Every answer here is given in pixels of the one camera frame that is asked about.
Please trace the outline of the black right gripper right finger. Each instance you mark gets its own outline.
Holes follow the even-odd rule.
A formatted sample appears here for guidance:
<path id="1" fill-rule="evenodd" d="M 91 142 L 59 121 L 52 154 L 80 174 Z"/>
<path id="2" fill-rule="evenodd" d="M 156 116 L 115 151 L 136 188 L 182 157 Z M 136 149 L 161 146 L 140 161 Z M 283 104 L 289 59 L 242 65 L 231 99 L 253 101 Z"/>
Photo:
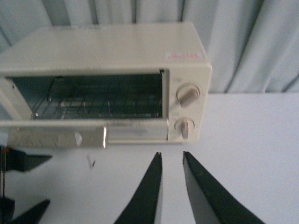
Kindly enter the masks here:
<path id="1" fill-rule="evenodd" d="M 183 152 L 185 182 L 197 224 L 262 224 L 187 151 Z"/>

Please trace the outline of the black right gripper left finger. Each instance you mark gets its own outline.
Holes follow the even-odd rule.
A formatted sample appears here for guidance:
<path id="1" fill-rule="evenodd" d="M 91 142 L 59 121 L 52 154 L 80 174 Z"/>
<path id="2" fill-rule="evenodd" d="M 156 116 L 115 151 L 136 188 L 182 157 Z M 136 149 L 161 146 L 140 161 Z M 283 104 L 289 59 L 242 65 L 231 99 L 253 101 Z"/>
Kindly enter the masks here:
<path id="1" fill-rule="evenodd" d="M 159 224 L 163 198 L 162 155 L 157 152 L 116 224 Z"/>

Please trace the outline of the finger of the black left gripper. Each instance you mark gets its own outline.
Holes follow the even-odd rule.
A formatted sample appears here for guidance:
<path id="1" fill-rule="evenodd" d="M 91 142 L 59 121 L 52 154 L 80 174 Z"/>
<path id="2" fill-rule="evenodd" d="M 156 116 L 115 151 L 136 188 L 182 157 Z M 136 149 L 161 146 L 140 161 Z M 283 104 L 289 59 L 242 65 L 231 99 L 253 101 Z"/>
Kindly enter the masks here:
<path id="1" fill-rule="evenodd" d="M 47 210 L 50 200 L 43 200 L 28 211 L 24 212 L 16 219 L 12 220 L 11 224 L 38 224 Z"/>
<path id="2" fill-rule="evenodd" d="M 6 153 L 5 171 L 27 172 L 35 169 L 52 158 L 49 154 L 27 154 L 11 149 Z"/>

